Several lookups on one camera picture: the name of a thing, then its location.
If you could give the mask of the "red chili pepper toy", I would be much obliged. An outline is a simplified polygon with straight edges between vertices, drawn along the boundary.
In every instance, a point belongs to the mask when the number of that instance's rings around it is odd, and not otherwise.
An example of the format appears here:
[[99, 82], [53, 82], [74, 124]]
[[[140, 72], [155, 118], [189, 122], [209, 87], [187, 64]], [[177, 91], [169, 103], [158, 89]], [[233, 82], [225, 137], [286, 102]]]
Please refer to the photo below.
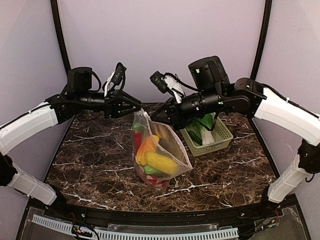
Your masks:
[[143, 135], [141, 132], [134, 131], [133, 137], [134, 137], [135, 153], [137, 153], [141, 146]]

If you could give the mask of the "green bell pepper toy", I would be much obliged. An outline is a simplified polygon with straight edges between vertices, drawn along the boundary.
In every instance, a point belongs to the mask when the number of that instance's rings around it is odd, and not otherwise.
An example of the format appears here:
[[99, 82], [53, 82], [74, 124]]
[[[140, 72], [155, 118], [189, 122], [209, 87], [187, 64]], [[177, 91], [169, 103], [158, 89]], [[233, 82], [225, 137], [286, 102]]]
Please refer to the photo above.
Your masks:
[[133, 131], [136, 133], [143, 133], [145, 128], [146, 127], [143, 124], [138, 123], [138, 122], [134, 123], [133, 127], [132, 127]]

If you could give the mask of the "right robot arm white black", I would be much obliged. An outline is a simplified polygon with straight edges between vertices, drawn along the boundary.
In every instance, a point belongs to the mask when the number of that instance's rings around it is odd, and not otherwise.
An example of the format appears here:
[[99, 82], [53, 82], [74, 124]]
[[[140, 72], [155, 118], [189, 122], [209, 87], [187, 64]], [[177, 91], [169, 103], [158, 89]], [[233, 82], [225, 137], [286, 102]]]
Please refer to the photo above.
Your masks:
[[274, 88], [243, 77], [230, 83], [218, 56], [188, 66], [197, 92], [181, 101], [169, 98], [152, 115], [155, 122], [183, 129], [195, 117], [211, 113], [240, 113], [274, 123], [302, 138], [290, 166], [266, 188], [266, 200], [279, 204], [305, 178], [320, 171], [320, 116], [279, 94]]

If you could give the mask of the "light green bitter gourd toy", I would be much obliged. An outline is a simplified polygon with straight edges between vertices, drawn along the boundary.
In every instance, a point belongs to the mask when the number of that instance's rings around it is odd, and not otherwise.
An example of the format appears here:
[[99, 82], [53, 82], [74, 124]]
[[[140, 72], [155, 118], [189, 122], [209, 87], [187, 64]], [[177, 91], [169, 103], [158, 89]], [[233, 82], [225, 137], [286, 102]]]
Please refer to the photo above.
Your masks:
[[159, 176], [163, 174], [163, 172], [151, 167], [150, 165], [145, 165], [143, 167], [143, 170], [146, 175], [150, 175], [150, 176]]

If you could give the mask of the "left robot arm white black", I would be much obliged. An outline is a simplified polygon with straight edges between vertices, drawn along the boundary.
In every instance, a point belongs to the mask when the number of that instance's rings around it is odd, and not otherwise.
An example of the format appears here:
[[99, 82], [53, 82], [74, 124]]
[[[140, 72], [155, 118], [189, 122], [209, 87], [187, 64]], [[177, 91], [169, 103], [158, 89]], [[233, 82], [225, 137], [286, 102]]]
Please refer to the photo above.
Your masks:
[[103, 113], [117, 119], [141, 109], [141, 101], [124, 92], [126, 67], [118, 63], [105, 83], [92, 89], [92, 78], [99, 79], [90, 67], [76, 67], [67, 72], [67, 84], [61, 93], [47, 98], [35, 108], [0, 127], [0, 185], [10, 187], [47, 206], [66, 202], [63, 194], [22, 170], [9, 153], [22, 142], [45, 129], [60, 125], [83, 110]]

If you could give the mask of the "red strawberry toy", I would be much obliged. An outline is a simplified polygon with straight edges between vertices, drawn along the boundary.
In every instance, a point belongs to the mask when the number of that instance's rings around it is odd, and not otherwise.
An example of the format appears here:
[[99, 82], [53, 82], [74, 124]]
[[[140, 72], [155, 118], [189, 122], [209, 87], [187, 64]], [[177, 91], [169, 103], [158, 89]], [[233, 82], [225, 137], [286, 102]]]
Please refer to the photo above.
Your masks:
[[170, 184], [170, 180], [158, 180], [156, 175], [146, 175], [146, 183], [154, 189], [165, 189]]

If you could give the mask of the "yellow corn toy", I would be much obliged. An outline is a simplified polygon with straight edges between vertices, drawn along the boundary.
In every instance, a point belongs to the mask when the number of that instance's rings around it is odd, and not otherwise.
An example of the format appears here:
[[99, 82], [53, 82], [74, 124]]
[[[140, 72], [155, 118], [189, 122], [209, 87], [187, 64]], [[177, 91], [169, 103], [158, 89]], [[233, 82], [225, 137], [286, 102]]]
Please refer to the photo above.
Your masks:
[[174, 160], [156, 152], [146, 152], [145, 160], [150, 167], [168, 175], [174, 174], [178, 167]]

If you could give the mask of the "pale green plastic basket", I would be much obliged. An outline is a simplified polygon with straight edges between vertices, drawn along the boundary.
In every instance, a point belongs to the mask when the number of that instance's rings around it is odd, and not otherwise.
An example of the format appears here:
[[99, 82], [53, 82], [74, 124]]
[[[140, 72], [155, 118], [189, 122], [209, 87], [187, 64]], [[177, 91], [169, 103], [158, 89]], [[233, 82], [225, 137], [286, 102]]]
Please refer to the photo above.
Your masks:
[[194, 157], [225, 149], [234, 138], [229, 129], [215, 114], [194, 120], [180, 132]]

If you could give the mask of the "clear zip top bag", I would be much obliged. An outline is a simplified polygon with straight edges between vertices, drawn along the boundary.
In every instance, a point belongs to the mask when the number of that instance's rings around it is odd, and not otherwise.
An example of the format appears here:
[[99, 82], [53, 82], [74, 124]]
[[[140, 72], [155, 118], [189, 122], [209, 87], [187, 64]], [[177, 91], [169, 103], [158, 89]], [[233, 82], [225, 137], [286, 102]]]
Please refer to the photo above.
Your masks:
[[136, 160], [137, 153], [136, 153], [136, 147], [134, 143], [134, 131], [133, 131], [134, 123], [140, 123], [145, 126], [144, 132], [142, 132], [142, 141], [146, 137], [152, 136], [152, 135], [156, 135], [159, 137], [159, 142], [156, 144], [156, 150], [154, 153], [171, 158], [178, 164], [175, 173], [173, 174], [163, 173], [162, 175], [156, 175], [159, 181], [163, 181], [163, 180], [171, 181], [171, 179], [179, 175], [182, 175], [188, 171], [191, 171], [193, 169], [189, 156], [186, 152], [186, 149], [182, 141], [178, 137], [178, 135], [173, 131], [173, 129], [167, 124], [152, 121], [148, 113], [145, 110], [141, 109], [135, 112], [133, 117], [133, 123], [132, 123], [132, 129], [131, 129], [131, 140], [132, 140], [132, 148], [133, 148], [132, 160], [138, 176], [145, 183], [146, 183], [147, 174], [145, 174], [144, 172], [144, 167], [141, 165], [138, 165]]

